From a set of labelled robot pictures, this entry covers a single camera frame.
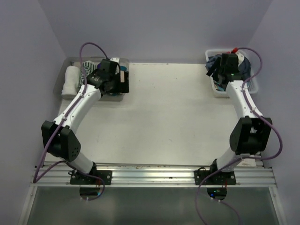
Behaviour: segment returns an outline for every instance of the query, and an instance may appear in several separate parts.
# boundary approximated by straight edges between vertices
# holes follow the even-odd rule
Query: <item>gray wall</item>
[[[255,103],[273,119],[284,142],[282,155],[266,163],[273,167],[291,225],[300,224],[299,9],[298,0],[274,0],[249,44],[260,52],[264,62]],[[273,133],[265,155],[277,150],[278,139]]]
[[[0,1],[0,30],[0,218],[14,225],[43,149],[40,127],[58,110],[65,54],[36,0]]]
[[[204,62],[247,45],[272,0],[39,0],[67,56],[86,41],[132,61]],[[95,47],[84,55],[99,55]]]

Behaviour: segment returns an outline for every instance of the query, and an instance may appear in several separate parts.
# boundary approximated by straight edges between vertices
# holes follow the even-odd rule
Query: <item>cable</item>
[[[98,46],[97,44],[93,43],[93,42],[86,42],[84,43],[79,50],[79,61],[80,61],[80,66],[81,66],[81,70],[83,72],[83,77],[84,77],[84,89],[82,92],[82,95],[70,106],[70,108],[67,110],[67,112],[65,113],[65,117],[61,120],[61,122],[59,123],[59,125],[57,126],[57,128],[55,129],[55,131],[53,132],[53,134],[50,136],[47,144],[45,145],[44,151],[42,153],[42,157],[37,165],[36,171],[34,173],[34,177],[33,177],[33,183],[37,183],[50,169],[52,169],[54,166],[56,166],[57,164],[53,164],[54,166],[52,166],[49,170],[46,170],[44,173],[42,173],[40,176],[38,176],[38,172],[41,169],[42,165],[44,164],[46,155],[47,155],[47,151],[48,148],[52,142],[52,140],[54,139],[54,137],[56,136],[56,134],[58,133],[58,131],[60,130],[60,128],[62,127],[63,123],[66,121],[67,116],[70,114],[70,112],[74,109],[74,107],[78,104],[78,102],[81,100],[81,98],[83,97],[83,95],[86,92],[86,89],[88,87],[87,84],[87,76],[85,73],[85,70],[83,68],[83,59],[82,59],[82,51],[83,51],[83,47],[85,47],[86,45],[94,45],[96,46],[98,49],[100,49],[102,51],[102,53],[105,55],[105,57],[108,59],[106,53],[103,51],[103,49]]]
[[[96,200],[96,199],[98,199],[98,198],[104,193],[104,190],[105,190],[105,182],[104,182],[104,180],[102,180],[100,177],[96,177],[96,176],[93,176],[93,175],[89,175],[89,174],[83,173],[83,172],[77,170],[75,167],[71,166],[69,163],[67,163],[67,165],[68,165],[69,167],[71,167],[73,170],[76,170],[78,173],[82,174],[83,176],[86,176],[86,177],[90,177],[90,178],[94,178],[94,179],[99,180],[99,181],[101,182],[101,184],[103,185],[102,191],[101,191],[96,197],[93,197],[93,198],[85,198],[85,199],[83,198],[84,200],[86,200],[86,201],[93,201],[93,200]]]
[[[253,79],[254,77],[256,77],[256,76],[260,73],[260,71],[261,71],[261,69],[262,69],[262,67],[263,67],[263,60],[262,60],[260,54],[259,54],[257,51],[255,51],[254,49],[248,48],[248,47],[241,47],[241,48],[238,48],[238,50],[242,50],[242,49],[246,49],[246,50],[250,50],[250,51],[254,52],[254,53],[258,56],[259,61],[260,61],[260,66],[259,66],[259,69],[257,70],[257,72],[256,72],[253,76],[247,78],[247,79],[243,82],[243,84],[242,84],[242,93],[243,93],[243,96],[244,96],[244,98],[245,98],[245,101],[246,101],[248,107],[252,110],[253,114],[254,114],[257,118],[259,118],[261,121],[263,121],[266,125],[268,125],[268,126],[275,132],[275,134],[277,135],[278,140],[279,140],[279,150],[278,150],[278,152],[277,152],[275,155],[270,156],[270,157],[263,157],[263,158],[260,158],[260,157],[250,157],[250,156],[246,156],[246,157],[243,157],[243,158],[250,158],[250,159],[255,159],[255,160],[270,160],[270,159],[274,159],[274,158],[276,158],[277,156],[279,156],[279,155],[281,154],[282,149],[283,149],[283,143],[282,143],[281,135],[279,134],[278,130],[277,130],[272,124],[270,124],[264,117],[260,116],[259,114],[257,114],[257,112],[255,112],[255,109],[252,107],[251,103],[249,102],[249,99],[248,99],[248,97],[247,97],[247,95],[246,95],[246,91],[245,91],[245,89],[244,89],[246,83],[249,82],[251,79]],[[201,181],[201,183],[199,184],[198,189],[197,189],[197,192],[196,192],[196,196],[195,196],[195,199],[194,199],[194,202],[195,202],[195,207],[196,207],[196,211],[197,211],[197,213],[198,213],[198,216],[199,216],[199,218],[202,220],[202,222],[203,222],[205,225],[208,225],[208,223],[205,221],[205,219],[204,219],[203,216],[201,215],[200,210],[199,210],[199,207],[198,207],[198,204],[197,204],[197,197],[198,197],[198,195],[199,195],[201,185],[203,185],[203,183],[204,183],[208,178],[210,178],[210,177],[216,175],[217,173],[221,172],[223,169],[225,169],[225,168],[231,166],[232,164],[235,164],[235,163],[237,163],[237,162],[240,162],[241,160],[242,160],[241,158],[238,158],[238,159],[233,160],[232,162],[230,162],[230,163],[228,163],[227,165],[223,166],[221,169],[218,169],[217,171],[215,171],[215,172],[213,172],[212,174],[210,174],[210,175],[208,175],[207,177],[205,177],[205,178]],[[239,215],[239,213],[237,212],[237,210],[235,210],[235,209],[234,209],[232,206],[230,206],[229,204],[227,204],[227,203],[225,203],[225,202],[223,202],[223,203],[224,203],[226,206],[228,206],[229,208],[231,208],[231,209],[237,214],[238,219],[239,219],[239,225],[241,225],[241,224],[242,224],[242,220],[241,220],[240,215]]]

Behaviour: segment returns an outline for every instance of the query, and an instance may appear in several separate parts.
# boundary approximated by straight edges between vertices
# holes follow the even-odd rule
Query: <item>white bin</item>
[[[233,48],[231,48],[231,49],[209,49],[209,50],[206,50],[206,52],[205,52],[206,61],[208,61],[209,57],[211,57],[211,56],[215,56],[215,55],[222,54],[222,53],[225,53],[225,52],[230,52],[232,49]],[[246,51],[239,50],[239,52],[241,52],[246,58],[248,58],[250,63],[251,63],[251,60],[250,60],[250,58],[249,58]],[[250,72],[250,75],[251,76],[254,75],[254,72],[252,70]],[[213,90],[214,97],[216,97],[216,98],[228,98],[229,97],[226,91],[216,90],[214,80],[212,79],[212,77],[210,77],[210,83],[211,83],[211,87],[212,87],[212,90]],[[258,91],[258,85],[257,85],[256,77],[248,82],[248,90],[249,90],[250,94],[255,94]]]

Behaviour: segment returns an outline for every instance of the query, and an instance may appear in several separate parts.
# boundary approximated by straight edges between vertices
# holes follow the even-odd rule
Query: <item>white table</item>
[[[213,97],[205,74],[199,64],[131,63],[130,93],[95,103],[79,126],[82,153],[96,163],[210,165],[238,119],[230,99]]]

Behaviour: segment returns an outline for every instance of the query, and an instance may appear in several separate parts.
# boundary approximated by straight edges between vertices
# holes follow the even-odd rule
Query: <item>gray floor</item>
[[[237,225],[228,207],[199,196],[210,225]],[[78,187],[39,187],[28,225],[198,225],[195,188],[107,188],[91,202]],[[268,188],[230,188],[225,201],[238,210],[244,225],[277,225]]]

